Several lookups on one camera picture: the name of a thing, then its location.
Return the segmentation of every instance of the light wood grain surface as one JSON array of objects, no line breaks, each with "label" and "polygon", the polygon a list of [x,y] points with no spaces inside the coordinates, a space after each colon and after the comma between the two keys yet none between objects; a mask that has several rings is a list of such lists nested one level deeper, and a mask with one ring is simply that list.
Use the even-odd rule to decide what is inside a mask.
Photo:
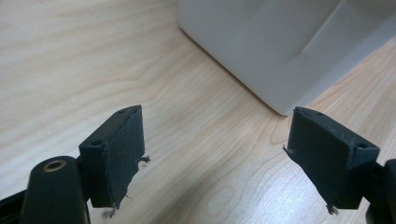
[{"label": "light wood grain surface", "polygon": [[[328,214],[279,116],[177,26],[176,0],[0,2],[0,198],[113,112],[142,105],[147,155],[92,223],[364,223]],[[310,107],[396,158],[396,38]]]}]

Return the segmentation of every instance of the screw hole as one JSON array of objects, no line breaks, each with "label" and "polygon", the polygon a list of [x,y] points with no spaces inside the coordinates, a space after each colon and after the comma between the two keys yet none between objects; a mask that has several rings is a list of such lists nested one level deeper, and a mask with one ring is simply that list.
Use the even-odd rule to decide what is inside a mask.
[{"label": "screw hole", "polygon": [[364,143],[357,143],[357,144],[356,144],[356,147],[359,147],[359,148],[367,148],[367,145],[364,144]]},{"label": "screw hole", "polygon": [[44,166],[43,171],[47,173],[54,172],[62,169],[65,165],[66,161],[50,161]]}]

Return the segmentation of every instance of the white plastic container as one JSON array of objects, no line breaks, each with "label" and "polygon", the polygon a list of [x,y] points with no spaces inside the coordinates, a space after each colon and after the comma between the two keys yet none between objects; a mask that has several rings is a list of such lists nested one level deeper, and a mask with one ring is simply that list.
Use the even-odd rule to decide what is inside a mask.
[{"label": "white plastic container", "polygon": [[396,35],[396,0],[179,0],[179,22],[290,115]]}]

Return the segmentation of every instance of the table surface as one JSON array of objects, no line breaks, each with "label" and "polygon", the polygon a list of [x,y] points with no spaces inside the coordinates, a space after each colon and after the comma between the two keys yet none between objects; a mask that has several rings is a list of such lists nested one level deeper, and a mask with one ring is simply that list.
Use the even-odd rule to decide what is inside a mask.
[{"label": "table surface", "polygon": [[[142,105],[152,158],[109,217],[92,223],[362,223],[368,203],[328,214],[282,150],[282,117],[177,25],[176,0],[0,2],[0,197]],[[396,158],[396,38],[309,107]]]}]

